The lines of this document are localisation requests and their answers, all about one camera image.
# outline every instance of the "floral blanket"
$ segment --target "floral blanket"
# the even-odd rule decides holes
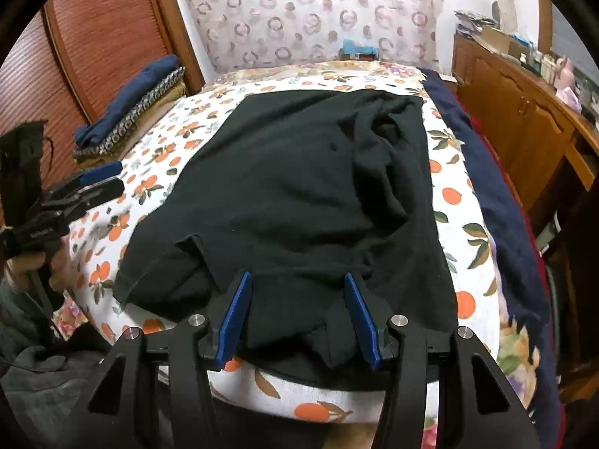
[[[74,298],[89,321],[114,343],[129,326],[151,333],[173,326],[135,305],[112,297],[112,282],[136,224],[159,207],[173,190],[189,159],[219,130],[248,95],[287,89],[385,89],[423,98],[439,241],[457,298],[459,324],[472,328],[497,359],[528,406],[535,387],[535,363],[528,358],[528,336],[508,321],[490,237],[468,174],[460,142],[445,126],[413,67],[381,62],[326,62],[245,70],[221,77],[195,96],[182,98],[172,112],[123,160],[122,197],[71,225],[71,260],[77,269]],[[166,369],[162,376],[168,376]],[[384,392],[343,392],[307,387],[280,379],[235,357],[222,372],[209,372],[215,397],[255,411],[301,420],[337,423],[377,422]],[[438,383],[427,389],[426,425],[436,431]]]

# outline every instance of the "blue blanket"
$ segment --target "blue blanket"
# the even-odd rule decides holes
[[[511,195],[491,153],[471,128],[468,115],[433,71],[423,69],[424,88],[445,124],[462,140],[466,170],[476,191],[484,223],[495,240],[502,292],[511,317],[526,326],[532,345],[541,353],[537,389],[529,412],[534,410],[541,446],[551,449],[558,441],[561,405],[555,379],[549,296],[538,270],[538,254],[531,245],[520,206]]]
[[[119,121],[136,106],[147,92],[160,83],[176,68],[179,59],[176,55],[166,55],[157,61],[146,65],[139,73],[131,77],[110,101],[104,115],[91,125],[82,125],[75,130],[77,148],[98,146],[108,134],[119,124]]]

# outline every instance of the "bed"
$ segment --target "bed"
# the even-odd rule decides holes
[[[514,248],[534,258],[529,237],[513,233],[526,227],[522,212],[514,210],[517,204],[501,171],[469,128],[457,101],[435,74],[426,77],[415,67],[332,61],[242,70],[226,74],[200,94],[182,98],[123,159],[124,195],[71,225],[76,304],[111,343],[129,326],[139,326],[146,333],[172,327],[172,322],[135,305],[119,305],[112,296],[135,226],[160,207],[185,164],[226,126],[228,114],[247,95],[364,88],[423,98],[433,209],[456,291],[459,324],[472,328],[484,342],[537,424],[543,447],[553,447],[559,403],[555,378],[551,379],[555,362],[548,342],[548,302],[539,297],[544,292],[539,291],[542,279],[537,265],[532,271],[530,265],[506,254]],[[161,377],[168,380],[166,367],[161,368]],[[382,391],[300,385],[237,357],[222,372],[209,372],[209,379],[214,397],[233,405],[312,422],[362,423],[370,429],[384,397]],[[427,389],[423,447],[434,447],[437,405],[438,383],[433,382]]]

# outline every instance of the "metal screw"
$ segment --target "metal screw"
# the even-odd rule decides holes
[[[457,329],[457,335],[459,337],[463,337],[464,339],[470,339],[472,336],[474,336],[474,332],[472,332],[472,329],[466,326],[460,326]]]
[[[128,340],[135,339],[140,334],[142,334],[142,330],[139,327],[128,327],[123,331],[125,339]]]
[[[395,314],[391,318],[391,322],[394,323],[398,327],[403,327],[408,323],[408,318],[402,314]]]
[[[204,317],[202,314],[194,314],[189,316],[188,323],[190,323],[192,326],[201,326],[205,320],[206,317]]]

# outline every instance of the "person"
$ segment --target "person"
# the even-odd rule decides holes
[[[68,237],[51,259],[43,252],[10,259],[0,282],[0,385],[5,394],[0,393],[0,427],[2,421],[12,426],[2,429],[14,432],[19,445],[11,447],[16,448],[56,444],[82,388],[109,349],[90,324],[69,341],[54,333],[29,275],[44,265],[50,270],[49,298],[58,309],[64,290],[74,285]],[[14,419],[28,441],[8,423]]]

